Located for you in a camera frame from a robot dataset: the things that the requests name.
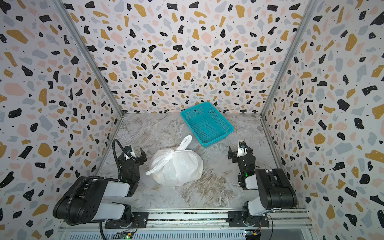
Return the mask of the white plastic bag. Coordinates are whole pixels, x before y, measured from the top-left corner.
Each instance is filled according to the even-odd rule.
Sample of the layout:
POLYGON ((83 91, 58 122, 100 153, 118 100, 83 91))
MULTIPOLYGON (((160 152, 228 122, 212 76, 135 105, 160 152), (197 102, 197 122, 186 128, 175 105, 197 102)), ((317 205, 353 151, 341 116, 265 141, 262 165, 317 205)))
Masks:
POLYGON ((188 135, 178 147, 158 150, 150 160, 150 169, 146 175, 160 185, 171 187, 180 187, 202 177, 202 158, 187 149, 192 140, 193 137, 188 135))

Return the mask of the teal plastic mesh basket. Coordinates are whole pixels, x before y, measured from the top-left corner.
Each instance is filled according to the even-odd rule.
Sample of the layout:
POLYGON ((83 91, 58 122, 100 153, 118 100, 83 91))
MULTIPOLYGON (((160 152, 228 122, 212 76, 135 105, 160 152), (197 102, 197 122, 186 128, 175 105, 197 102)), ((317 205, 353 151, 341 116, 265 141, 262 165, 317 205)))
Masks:
POLYGON ((225 139, 235 131, 233 125, 209 102, 188 108, 180 115, 204 148, 225 139))

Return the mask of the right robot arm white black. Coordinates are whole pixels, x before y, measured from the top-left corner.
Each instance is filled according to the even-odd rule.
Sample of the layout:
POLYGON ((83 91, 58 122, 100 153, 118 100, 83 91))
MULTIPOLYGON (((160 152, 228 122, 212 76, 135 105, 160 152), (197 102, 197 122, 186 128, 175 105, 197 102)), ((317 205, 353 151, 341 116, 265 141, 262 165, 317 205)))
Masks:
POLYGON ((268 227, 268 213, 297 206, 296 193, 284 171, 260 169, 253 149, 245 142, 239 142, 237 151, 229 148, 228 159, 238 164, 239 186, 245 191, 258 191, 258 196, 246 201, 241 211, 228 212, 229 227, 268 227))

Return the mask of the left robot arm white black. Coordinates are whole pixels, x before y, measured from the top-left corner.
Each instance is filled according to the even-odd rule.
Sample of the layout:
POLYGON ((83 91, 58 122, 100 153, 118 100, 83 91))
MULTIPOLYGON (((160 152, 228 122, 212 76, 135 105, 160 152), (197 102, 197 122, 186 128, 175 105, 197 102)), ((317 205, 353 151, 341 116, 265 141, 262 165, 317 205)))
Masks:
POLYGON ((144 150, 136 156, 130 146, 117 158, 120 179, 100 176, 79 177, 60 198, 53 210, 56 219, 69 226, 88 223, 105 223, 106 228, 138 228, 131 206, 107 203, 106 198, 130 198, 140 180, 140 166, 147 161, 144 150))

